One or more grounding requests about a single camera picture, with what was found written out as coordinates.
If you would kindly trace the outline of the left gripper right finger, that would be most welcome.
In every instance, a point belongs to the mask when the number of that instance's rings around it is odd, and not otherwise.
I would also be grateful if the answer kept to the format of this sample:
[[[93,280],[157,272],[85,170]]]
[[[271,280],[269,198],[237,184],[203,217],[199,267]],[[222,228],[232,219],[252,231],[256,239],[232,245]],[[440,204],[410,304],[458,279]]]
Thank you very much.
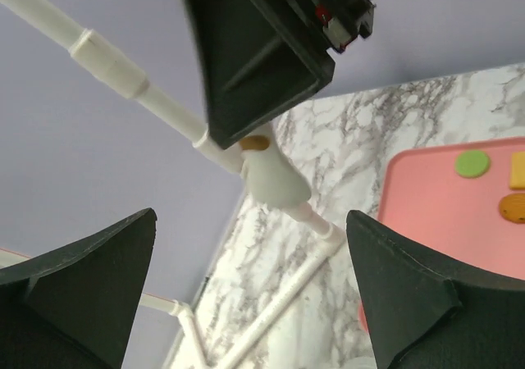
[[[349,253],[379,368],[522,368],[524,282],[468,265],[361,211]]]

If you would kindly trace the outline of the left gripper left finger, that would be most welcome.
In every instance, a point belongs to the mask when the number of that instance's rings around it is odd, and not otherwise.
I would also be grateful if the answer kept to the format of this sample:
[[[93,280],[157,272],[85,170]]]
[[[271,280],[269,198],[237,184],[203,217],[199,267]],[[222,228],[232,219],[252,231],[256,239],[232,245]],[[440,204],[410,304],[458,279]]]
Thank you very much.
[[[120,368],[153,254],[146,208],[1,270],[3,368]]]

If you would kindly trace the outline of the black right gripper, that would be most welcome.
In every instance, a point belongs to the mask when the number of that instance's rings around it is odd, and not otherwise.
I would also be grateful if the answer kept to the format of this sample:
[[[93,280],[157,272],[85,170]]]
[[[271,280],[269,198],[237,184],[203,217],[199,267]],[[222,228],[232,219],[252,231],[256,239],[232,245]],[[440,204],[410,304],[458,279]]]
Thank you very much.
[[[333,53],[372,34],[373,0],[182,0],[211,138],[229,148],[333,79]]]

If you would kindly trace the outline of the orange chip cookie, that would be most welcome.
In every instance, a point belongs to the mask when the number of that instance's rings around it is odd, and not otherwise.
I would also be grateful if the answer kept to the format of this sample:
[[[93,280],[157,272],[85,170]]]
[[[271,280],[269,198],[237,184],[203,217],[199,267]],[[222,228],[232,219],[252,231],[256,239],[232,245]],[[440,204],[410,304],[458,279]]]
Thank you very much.
[[[504,196],[498,205],[499,214],[506,221],[515,224],[525,223],[525,194],[516,193]]]

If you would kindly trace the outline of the green round biscuit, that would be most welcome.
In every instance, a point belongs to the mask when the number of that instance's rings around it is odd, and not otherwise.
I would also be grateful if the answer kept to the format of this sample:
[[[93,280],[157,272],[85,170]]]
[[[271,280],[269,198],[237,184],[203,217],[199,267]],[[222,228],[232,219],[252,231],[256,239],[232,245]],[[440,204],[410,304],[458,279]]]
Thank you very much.
[[[461,152],[454,161],[454,171],[466,179],[475,179],[484,175],[491,166],[487,153],[479,149]]]

